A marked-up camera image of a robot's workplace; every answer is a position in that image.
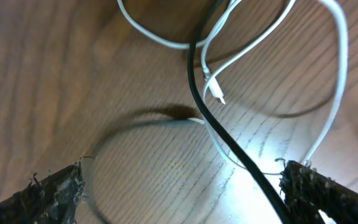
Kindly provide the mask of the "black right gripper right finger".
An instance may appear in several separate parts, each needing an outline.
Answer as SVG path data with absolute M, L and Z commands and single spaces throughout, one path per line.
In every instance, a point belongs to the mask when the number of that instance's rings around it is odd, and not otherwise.
M 295 223 L 324 223 L 320 211 L 336 223 L 358 224 L 358 193 L 296 161 L 281 172 L 284 204 Z

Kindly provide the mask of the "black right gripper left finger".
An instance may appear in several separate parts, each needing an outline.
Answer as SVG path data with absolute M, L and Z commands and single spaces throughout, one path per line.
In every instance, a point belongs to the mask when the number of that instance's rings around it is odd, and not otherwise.
M 75 213 L 84 192 L 80 162 L 37 180 L 0 202 L 0 223 L 76 223 Z

